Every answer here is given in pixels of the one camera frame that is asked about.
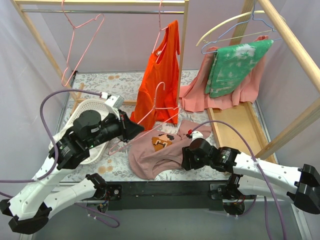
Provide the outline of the dusty pink graphic t-shirt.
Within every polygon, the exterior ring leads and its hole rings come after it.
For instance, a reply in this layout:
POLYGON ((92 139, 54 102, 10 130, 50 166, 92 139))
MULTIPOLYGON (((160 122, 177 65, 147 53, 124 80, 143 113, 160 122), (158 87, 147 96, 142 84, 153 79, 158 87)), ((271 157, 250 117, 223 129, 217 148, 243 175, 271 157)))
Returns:
POLYGON ((163 171, 180 169, 183 162, 182 148, 192 142, 187 133, 198 125, 184 119, 177 133, 158 130, 146 135, 140 133, 128 153, 132 172, 141 179, 154 180, 163 171))

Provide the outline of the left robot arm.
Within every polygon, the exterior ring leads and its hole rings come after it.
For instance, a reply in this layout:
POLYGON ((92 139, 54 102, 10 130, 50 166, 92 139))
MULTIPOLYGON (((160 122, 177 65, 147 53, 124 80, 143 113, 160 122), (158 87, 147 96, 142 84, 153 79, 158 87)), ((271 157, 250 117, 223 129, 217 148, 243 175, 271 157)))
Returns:
POLYGON ((16 196, 1 200, 0 211, 11 217, 8 223, 11 230, 34 234, 56 213, 74 203, 90 198, 103 199, 108 192, 107 183, 97 173, 87 174, 80 183, 55 194, 52 190, 90 156, 90 149, 114 138, 128 142, 143 131, 144 127, 132 122, 124 111, 119 118, 112 113, 102 118, 95 110, 82 112, 57 141, 58 154, 52 148, 35 177, 44 175, 50 168, 53 171, 41 180, 28 183, 16 196))

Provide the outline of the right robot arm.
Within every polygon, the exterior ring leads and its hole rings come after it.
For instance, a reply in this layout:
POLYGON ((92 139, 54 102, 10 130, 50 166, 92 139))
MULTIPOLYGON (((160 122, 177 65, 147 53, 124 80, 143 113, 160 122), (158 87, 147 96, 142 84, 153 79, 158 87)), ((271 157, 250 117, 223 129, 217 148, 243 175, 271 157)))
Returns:
POLYGON ((224 198, 237 199, 241 195, 276 197, 304 212, 320 213, 320 174, 312 165, 290 167, 253 160, 250 155, 231 147, 216 148, 203 138, 183 147, 182 156, 181 166, 186 171, 209 166, 230 173, 221 193, 224 198))

